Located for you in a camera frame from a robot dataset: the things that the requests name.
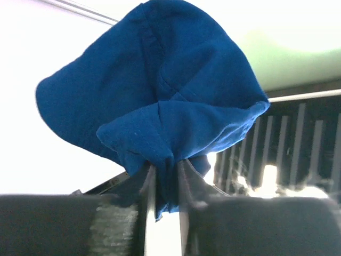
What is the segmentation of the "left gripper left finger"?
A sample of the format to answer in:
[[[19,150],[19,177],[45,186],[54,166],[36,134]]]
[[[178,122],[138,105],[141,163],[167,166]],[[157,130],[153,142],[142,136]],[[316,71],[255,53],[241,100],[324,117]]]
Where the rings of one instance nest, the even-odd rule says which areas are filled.
[[[87,194],[1,196],[1,255],[150,255],[156,169]]]

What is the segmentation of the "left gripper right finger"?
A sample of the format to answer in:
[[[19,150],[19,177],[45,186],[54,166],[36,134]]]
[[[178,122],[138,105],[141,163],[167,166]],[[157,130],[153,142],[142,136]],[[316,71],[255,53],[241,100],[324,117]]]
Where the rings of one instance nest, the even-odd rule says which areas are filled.
[[[183,255],[340,255],[340,211],[332,200],[232,197],[188,160],[177,171]]]

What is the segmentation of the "navy blue hat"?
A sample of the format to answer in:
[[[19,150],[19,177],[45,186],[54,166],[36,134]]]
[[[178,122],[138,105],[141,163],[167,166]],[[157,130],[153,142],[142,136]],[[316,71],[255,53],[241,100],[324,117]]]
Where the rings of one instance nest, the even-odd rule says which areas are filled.
[[[270,106],[241,49],[186,1],[147,1],[42,80],[38,111],[61,139],[134,175],[158,170],[156,216],[177,212],[176,164],[245,138]]]

